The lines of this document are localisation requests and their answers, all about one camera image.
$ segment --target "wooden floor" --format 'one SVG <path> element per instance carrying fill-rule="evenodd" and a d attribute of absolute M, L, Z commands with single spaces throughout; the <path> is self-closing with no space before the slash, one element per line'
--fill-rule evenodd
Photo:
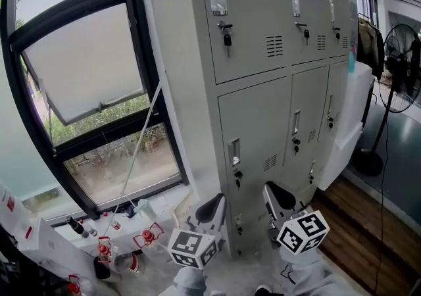
<path fill-rule="evenodd" d="M 421 276 L 421 239 L 387 209 L 339 177 L 310 203 L 330 227 L 320 249 L 373 295 L 407 296 Z"/>

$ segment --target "red logo on box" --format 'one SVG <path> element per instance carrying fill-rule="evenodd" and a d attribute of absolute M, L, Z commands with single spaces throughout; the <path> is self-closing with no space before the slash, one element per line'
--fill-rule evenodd
<path fill-rule="evenodd" d="M 14 197 L 9 197 L 9 199 L 7 200 L 7 208 L 11 210 L 11 212 L 13 212 L 14 210 Z"/>

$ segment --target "ventilation slot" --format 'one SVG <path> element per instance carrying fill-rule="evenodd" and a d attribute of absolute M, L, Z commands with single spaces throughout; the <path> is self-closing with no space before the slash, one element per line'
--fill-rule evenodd
<path fill-rule="evenodd" d="M 307 143 L 310 143 L 314 137 L 316 136 L 316 129 L 314 129 L 311 133 L 309 133 L 309 138 L 307 139 Z"/>
<path fill-rule="evenodd" d="M 267 158 L 264 161 L 264 171 L 267 171 L 270 168 L 274 167 L 276 165 L 277 160 L 278 160 L 278 155 L 274 155 L 274 156 L 271 156 L 270 158 Z"/>
<path fill-rule="evenodd" d="M 326 36 L 317 36 L 317 50 L 326 50 Z"/>
<path fill-rule="evenodd" d="M 266 36 L 266 56 L 278 57 L 283 53 L 282 36 Z"/>

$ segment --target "white cord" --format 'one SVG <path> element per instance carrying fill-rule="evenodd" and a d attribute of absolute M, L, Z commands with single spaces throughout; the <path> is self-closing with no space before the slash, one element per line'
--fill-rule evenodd
<path fill-rule="evenodd" d="M 129 181 L 129 178 L 130 178 L 130 174 L 132 174 L 132 170 L 133 170 L 134 162 L 135 162 L 135 160 L 136 160 L 136 155 L 137 155 L 137 153 L 139 152 L 139 148 L 140 148 L 140 143 L 141 143 L 141 140 L 142 140 L 142 138 L 143 138 L 143 135 L 145 134 L 145 130 L 146 130 L 147 124 L 148 124 L 149 119 L 150 119 L 150 117 L 151 117 L 152 110 L 153 110 L 153 107 L 155 106 L 155 101 L 157 100 L 157 97 L 158 97 L 158 94 L 159 94 L 159 91 L 160 91 L 160 90 L 161 90 L 161 80 L 159 80 L 157 90 L 155 91 L 155 94 L 153 95 L 152 102 L 151 102 L 151 106 L 149 107 L 149 112 L 147 113 L 147 116 L 146 116 L 145 125 L 143 125 L 142 131 L 141 131 L 141 133 L 140 133 L 139 141 L 137 141 L 136 148 L 134 149 L 132 163 L 131 163 L 131 165 L 130 165 L 130 169 L 129 169 L 128 173 L 127 173 L 126 181 L 124 182 L 123 189 L 122 189 L 122 191 L 121 191 L 121 195 L 120 195 L 120 197 L 118 198 L 118 202 L 117 202 L 116 209 L 114 210 L 114 214 L 111 216 L 110 222 L 109 222 L 109 224 L 108 224 L 108 226 L 107 226 L 107 228 L 106 228 L 106 230 L 105 230 L 105 232 L 104 232 L 104 235 L 103 235 L 103 236 L 105 236 L 105 234 L 107 234 L 108 229 L 110 228 L 110 226 L 111 226 L 111 224 L 112 224 L 112 221 L 114 220 L 114 216 L 115 216 L 115 215 L 116 215 L 116 213 L 117 213 L 117 209 L 118 209 L 118 207 L 120 206 L 120 202 L 121 202 L 121 199 L 123 198 L 123 196 L 126 196 L 126 198 L 127 198 L 127 199 L 128 199 L 128 200 L 132 203 L 132 205 L 133 205 L 134 207 L 136 207 L 136 206 L 133 204 L 133 201 L 131 201 L 131 200 L 130 200 L 130 198 L 129 198 L 129 197 L 128 197 L 125 193 L 124 193 L 124 191 L 126 190 L 127 183 L 128 183 L 128 181 Z"/>

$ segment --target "black standing fan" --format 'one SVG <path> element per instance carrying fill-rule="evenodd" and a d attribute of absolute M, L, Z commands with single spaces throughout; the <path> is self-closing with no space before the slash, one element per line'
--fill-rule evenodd
<path fill-rule="evenodd" d="M 378 176 L 383 170 L 383 160 L 376 153 L 377 146 L 387 116 L 390 112 L 403 112 L 417 99 L 421 89 L 421 80 L 418 77 L 419 66 L 411 66 L 412 48 L 419 49 L 420 45 L 413 45 L 417 33 L 406 24 L 398 24 L 391 29 L 384 41 L 386 68 L 390 76 L 379 81 L 382 85 L 380 97 L 386 108 L 382 123 L 373 148 L 356 149 L 353 153 L 355 168 L 367 176 Z M 389 97 L 385 103 L 382 91 L 390 89 Z"/>

